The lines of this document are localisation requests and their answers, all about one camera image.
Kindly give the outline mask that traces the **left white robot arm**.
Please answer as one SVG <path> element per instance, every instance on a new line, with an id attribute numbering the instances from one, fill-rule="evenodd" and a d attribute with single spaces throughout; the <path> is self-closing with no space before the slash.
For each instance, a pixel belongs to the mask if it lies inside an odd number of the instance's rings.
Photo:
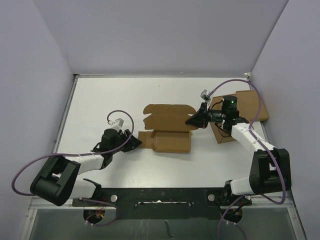
<path id="1" fill-rule="evenodd" d="M 101 185 L 79 175 L 105 169 L 118 152 L 127 153 L 137 149 L 142 141 L 131 132 L 108 128 L 104 131 L 89 155 L 50 156 L 31 183 L 30 192 L 56 206 L 62 206 L 69 199 L 84 200 L 91 206 L 102 199 L 98 190 Z"/>

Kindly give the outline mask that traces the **brown cardboard box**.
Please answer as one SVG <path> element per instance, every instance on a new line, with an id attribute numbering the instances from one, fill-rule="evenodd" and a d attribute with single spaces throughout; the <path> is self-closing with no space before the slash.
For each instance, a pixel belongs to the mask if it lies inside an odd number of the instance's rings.
<path id="1" fill-rule="evenodd" d="M 143 114 L 145 131 L 138 132 L 139 146 L 157 153 L 187 154 L 191 151 L 192 131 L 186 121 L 196 110 L 186 104 L 148 104 Z"/>

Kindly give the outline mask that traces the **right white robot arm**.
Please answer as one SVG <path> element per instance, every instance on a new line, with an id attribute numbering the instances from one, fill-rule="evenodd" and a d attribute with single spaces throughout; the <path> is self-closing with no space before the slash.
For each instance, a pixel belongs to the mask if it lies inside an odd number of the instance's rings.
<path id="1" fill-rule="evenodd" d="M 230 187 L 222 192 L 223 200 L 232 205 L 241 195 L 264 195 L 275 192 L 285 194 L 291 188 L 290 155 L 284 148 L 276 148 L 256 133 L 247 119 L 240 116 L 238 99 L 226 95 L 221 109 L 209 109 L 206 102 L 192 115 L 186 124 L 206 128 L 215 124 L 227 135 L 238 141 L 252 157 L 248 177 L 230 181 Z"/>

